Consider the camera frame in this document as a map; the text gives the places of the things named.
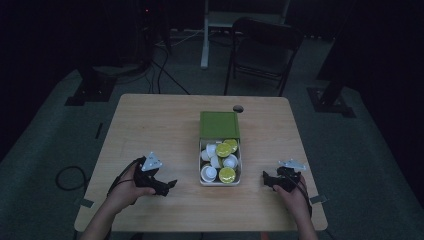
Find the chair backrest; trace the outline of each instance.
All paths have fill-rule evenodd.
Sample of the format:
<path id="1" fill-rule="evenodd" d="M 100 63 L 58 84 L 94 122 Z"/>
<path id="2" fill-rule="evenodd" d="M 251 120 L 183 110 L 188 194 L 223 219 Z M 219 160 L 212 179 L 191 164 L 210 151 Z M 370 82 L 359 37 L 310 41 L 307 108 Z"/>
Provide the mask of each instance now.
<path id="1" fill-rule="evenodd" d="M 264 22 L 249 17 L 239 18 L 233 23 L 232 34 L 234 37 L 237 32 L 262 44 L 279 45 L 294 52 L 298 50 L 304 37 L 301 31 L 292 26 Z"/>

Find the dark background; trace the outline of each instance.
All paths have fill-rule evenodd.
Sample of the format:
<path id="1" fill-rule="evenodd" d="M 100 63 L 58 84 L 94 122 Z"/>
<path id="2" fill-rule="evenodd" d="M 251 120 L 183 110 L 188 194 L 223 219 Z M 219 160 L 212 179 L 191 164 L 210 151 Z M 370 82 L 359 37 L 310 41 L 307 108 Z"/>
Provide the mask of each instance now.
<path id="1" fill-rule="evenodd" d="M 1 159 L 57 82 L 78 63 L 117 66 L 132 51 L 137 35 L 133 5 L 120 2 L 0 3 Z M 203 28 L 203 1 L 168 4 L 171 28 Z M 280 5 L 277 0 L 214 0 L 210 9 L 273 13 Z M 342 81 L 360 92 L 423 204 L 423 1 L 296 0 L 291 1 L 286 22 L 307 37 L 336 38 L 319 79 Z M 133 45 L 124 46 L 126 42 Z"/>

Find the black chair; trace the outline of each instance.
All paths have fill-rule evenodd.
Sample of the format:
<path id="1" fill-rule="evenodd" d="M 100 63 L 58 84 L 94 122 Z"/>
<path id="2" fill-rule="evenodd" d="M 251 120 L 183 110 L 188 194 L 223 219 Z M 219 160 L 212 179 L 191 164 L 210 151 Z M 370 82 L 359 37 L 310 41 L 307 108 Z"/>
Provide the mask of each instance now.
<path id="1" fill-rule="evenodd" d="M 237 70 L 278 80 L 278 96 L 281 97 L 303 33 L 288 25 L 243 17 L 234 22 L 231 35 L 233 46 L 224 95 L 227 95 L 233 69 L 233 78 Z"/>

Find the stand base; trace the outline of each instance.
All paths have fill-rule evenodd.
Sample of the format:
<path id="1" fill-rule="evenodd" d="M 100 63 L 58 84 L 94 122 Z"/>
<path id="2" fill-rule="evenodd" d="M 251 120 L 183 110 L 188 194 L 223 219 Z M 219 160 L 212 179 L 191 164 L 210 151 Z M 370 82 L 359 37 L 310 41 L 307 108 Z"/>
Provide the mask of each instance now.
<path id="1" fill-rule="evenodd" d="M 68 97 L 65 106 L 83 106 L 85 102 L 108 102 L 117 78 L 97 74 L 100 85 L 96 90 L 87 91 L 84 81 L 81 82 L 74 96 Z"/>
<path id="2" fill-rule="evenodd" d="M 352 108 L 346 105 L 342 96 L 339 96 L 332 105 L 326 105 L 320 102 L 325 89 L 307 88 L 307 90 L 316 112 L 341 113 L 343 117 L 356 118 Z"/>

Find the box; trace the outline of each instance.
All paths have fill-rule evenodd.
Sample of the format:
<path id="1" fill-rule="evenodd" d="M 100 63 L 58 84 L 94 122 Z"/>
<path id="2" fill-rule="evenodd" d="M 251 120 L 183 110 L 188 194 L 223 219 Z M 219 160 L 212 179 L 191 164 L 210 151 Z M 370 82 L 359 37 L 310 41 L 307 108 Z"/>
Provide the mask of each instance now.
<path id="1" fill-rule="evenodd" d="M 202 151 L 206 149 L 208 144 L 220 144 L 227 142 L 226 140 L 235 140 L 237 143 L 237 150 L 231 153 L 237 157 L 238 164 L 234 168 L 235 179 L 231 183 L 224 183 L 219 178 L 219 173 L 222 168 L 222 160 L 220 158 L 221 168 L 215 168 L 217 170 L 217 177 L 214 181 L 205 181 L 201 176 L 201 170 L 205 165 L 210 165 L 210 161 L 204 161 L 202 159 Z M 242 173 L 242 160 L 241 160 L 241 149 L 240 149 L 240 130 L 238 125 L 237 113 L 235 112 L 208 112 L 203 111 L 200 113 L 200 141 L 199 141 L 199 179 L 203 186 L 235 186 L 240 183 Z"/>

